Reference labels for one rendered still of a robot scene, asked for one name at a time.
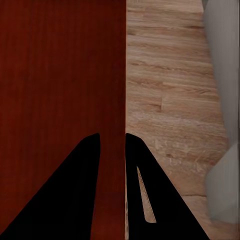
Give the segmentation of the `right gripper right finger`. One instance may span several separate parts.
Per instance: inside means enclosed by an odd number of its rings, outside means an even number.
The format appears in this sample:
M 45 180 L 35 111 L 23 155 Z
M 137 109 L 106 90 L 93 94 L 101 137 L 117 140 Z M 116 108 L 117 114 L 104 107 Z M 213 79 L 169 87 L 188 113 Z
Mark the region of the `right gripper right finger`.
M 145 220 L 139 168 L 156 223 Z M 210 240 L 144 141 L 125 134 L 129 240 Z

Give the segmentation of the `storage box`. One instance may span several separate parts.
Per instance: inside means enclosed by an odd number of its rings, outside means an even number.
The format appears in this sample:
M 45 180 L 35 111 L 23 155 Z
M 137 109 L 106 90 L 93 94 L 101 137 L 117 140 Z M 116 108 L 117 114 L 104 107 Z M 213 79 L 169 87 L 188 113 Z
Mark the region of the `storage box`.
M 127 0 L 0 0 L 0 236 L 100 134 L 90 240 L 125 240 Z

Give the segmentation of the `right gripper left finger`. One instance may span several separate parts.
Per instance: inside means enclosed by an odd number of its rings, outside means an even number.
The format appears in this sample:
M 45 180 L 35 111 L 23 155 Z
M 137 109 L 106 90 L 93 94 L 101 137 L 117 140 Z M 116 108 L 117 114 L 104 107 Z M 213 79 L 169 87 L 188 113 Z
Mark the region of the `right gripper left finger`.
M 90 240 L 100 154 L 100 134 L 84 138 L 0 240 Z

